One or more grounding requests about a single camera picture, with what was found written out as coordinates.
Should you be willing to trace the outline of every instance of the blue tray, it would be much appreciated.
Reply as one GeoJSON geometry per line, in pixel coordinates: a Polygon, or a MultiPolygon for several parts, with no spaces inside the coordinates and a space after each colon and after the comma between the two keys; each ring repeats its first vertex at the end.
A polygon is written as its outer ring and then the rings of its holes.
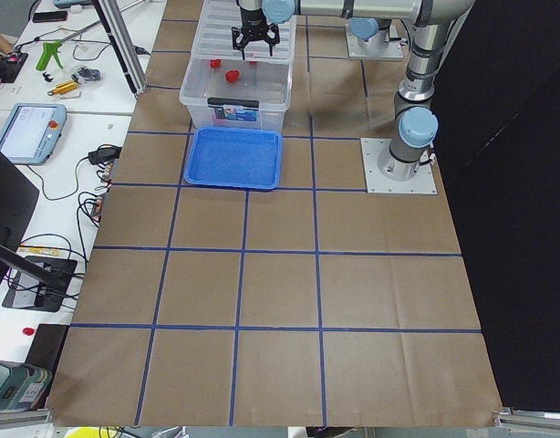
{"type": "Polygon", "coordinates": [[[195,132],[184,177],[191,184],[271,190],[280,183],[282,136],[205,126],[195,132]]]}

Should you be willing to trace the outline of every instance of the sticker on container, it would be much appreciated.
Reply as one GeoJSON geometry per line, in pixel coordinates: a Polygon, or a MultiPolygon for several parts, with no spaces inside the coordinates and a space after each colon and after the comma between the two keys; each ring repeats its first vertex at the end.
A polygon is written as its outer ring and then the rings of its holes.
{"type": "Polygon", "coordinates": [[[39,393],[43,389],[43,383],[31,383],[26,388],[23,397],[19,400],[19,403],[32,403],[35,401],[36,397],[38,397],[39,393]]]}
{"type": "Polygon", "coordinates": [[[223,105],[214,107],[215,117],[219,120],[257,121],[257,109],[246,109],[239,105],[223,105]]]}

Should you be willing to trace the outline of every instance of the red ball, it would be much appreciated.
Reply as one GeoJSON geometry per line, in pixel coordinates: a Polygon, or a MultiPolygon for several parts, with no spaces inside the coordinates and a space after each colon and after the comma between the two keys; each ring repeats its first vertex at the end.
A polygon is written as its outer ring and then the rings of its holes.
{"type": "Polygon", "coordinates": [[[240,72],[238,70],[228,70],[225,73],[225,80],[227,80],[230,83],[234,83],[239,78],[240,78],[240,72]]]}

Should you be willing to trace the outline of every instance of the blue joint cap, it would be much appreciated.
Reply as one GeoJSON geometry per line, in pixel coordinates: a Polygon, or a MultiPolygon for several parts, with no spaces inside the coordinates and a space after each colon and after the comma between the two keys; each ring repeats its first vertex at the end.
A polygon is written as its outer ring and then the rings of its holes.
{"type": "Polygon", "coordinates": [[[379,32],[378,21],[375,18],[351,18],[349,31],[357,38],[367,41],[379,32]]]}
{"type": "Polygon", "coordinates": [[[264,0],[262,10],[270,23],[281,25],[295,14],[295,0],[264,0]]]}
{"type": "Polygon", "coordinates": [[[407,110],[399,121],[399,136],[412,148],[424,148],[438,131],[438,119],[429,109],[415,107],[407,110]]]}

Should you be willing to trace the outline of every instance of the green clamp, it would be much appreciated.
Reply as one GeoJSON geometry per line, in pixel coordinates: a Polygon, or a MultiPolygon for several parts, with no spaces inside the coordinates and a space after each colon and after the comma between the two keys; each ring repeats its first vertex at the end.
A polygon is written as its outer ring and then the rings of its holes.
{"type": "Polygon", "coordinates": [[[39,58],[38,62],[36,63],[37,71],[45,71],[47,68],[47,64],[49,63],[49,59],[53,57],[57,62],[59,68],[63,68],[61,65],[61,61],[59,60],[58,50],[61,47],[60,41],[55,41],[52,43],[45,42],[43,43],[43,54],[39,58]]]}

